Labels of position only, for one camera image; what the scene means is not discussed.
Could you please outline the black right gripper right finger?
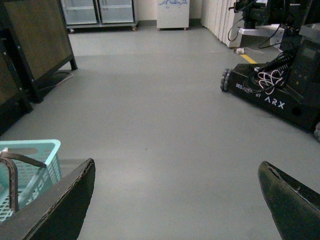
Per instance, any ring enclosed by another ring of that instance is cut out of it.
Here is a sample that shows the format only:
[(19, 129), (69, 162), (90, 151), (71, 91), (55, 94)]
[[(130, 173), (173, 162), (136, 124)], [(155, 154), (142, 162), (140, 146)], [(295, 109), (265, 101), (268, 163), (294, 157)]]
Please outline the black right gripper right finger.
[(267, 161), (258, 168), (263, 198), (283, 240), (320, 238), (320, 194)]

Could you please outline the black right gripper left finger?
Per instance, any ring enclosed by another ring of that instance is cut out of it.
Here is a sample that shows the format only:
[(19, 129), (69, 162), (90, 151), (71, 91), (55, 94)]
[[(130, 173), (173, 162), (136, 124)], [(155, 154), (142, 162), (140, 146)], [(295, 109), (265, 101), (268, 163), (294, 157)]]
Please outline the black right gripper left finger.
[(2, 240), (76, 240), (94, 191), (95, 161), (87, 159), (0, 224)]

